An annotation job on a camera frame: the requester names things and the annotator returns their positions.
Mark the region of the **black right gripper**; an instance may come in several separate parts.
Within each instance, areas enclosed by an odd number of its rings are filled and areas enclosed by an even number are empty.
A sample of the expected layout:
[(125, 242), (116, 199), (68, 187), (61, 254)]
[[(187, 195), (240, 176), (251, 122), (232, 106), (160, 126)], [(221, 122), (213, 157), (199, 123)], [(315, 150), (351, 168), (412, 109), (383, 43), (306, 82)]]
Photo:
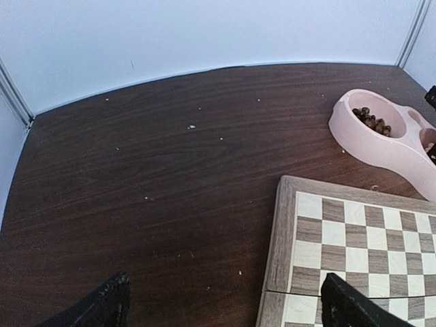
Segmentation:
[(434, 110), (436, 110), (436, 86), (435, 85), (433, 85), (429, 89), (429, 91), (424, 96), (424, 99)]

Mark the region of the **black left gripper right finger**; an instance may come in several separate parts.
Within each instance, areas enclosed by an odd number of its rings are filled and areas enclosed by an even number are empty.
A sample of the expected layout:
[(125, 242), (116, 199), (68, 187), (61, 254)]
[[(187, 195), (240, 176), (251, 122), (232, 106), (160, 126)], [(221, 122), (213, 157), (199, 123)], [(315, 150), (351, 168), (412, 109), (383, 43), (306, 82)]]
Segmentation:
[(335, 273), (321, 288), (322, 324), (329, 327), (401, 327), (409, 323), (385, 311)]

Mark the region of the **pink double bowl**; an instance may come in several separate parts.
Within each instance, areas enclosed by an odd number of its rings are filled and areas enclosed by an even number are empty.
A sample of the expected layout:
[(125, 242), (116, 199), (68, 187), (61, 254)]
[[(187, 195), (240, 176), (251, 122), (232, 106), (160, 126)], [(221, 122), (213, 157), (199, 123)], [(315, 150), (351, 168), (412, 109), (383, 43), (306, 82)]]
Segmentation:
[[(352, 110), (361, 107), (369, 108), (370, 113), (391, 126), (389, 137), (358, 119)], [(417, 110), (372, 91), (352, 89), (334, 105), (328, 126), (345, 152), (366, 164), (399, 174), (421, 196), (435, 201), (435, 164), (425, 152), (425, 147), (435, 142), (435, 127)]]

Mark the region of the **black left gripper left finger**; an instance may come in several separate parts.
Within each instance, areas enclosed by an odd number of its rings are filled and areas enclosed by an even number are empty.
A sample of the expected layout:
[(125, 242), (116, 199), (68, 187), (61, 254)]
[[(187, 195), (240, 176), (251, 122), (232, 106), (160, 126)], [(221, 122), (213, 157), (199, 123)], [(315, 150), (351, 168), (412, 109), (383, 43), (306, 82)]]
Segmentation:
[(129, 277), (119, 272), (70, 308), (40, 326), (127, 326)]

